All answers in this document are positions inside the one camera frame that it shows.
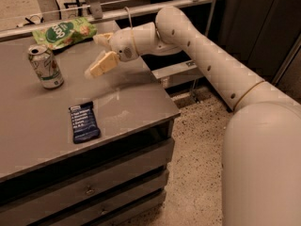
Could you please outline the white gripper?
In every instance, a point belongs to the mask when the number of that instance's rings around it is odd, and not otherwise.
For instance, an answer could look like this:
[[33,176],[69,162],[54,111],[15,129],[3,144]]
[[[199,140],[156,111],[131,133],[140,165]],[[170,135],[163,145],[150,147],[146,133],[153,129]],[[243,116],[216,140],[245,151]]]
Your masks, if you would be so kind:
[[163,42],[154,23],[134,28],[124,28],[113,32],[97,34],[93,37],[96,44],[111,46],[110,52],[102,51],[85,71],[85,78],[96,78],[114,69],[119,60],[127,62],[144,55],[169,56],[181,49],[177,45]]

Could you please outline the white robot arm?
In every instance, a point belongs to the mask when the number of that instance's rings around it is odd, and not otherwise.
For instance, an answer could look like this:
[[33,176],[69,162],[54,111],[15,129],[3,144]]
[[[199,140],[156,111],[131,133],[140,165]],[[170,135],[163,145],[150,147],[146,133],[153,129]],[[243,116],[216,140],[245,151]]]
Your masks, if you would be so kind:
[[222,152],[223,226],[301,226],[301,104],[202,35],[178,8],[97,34],[88,78],[142,55],[184,51],[234,115]]

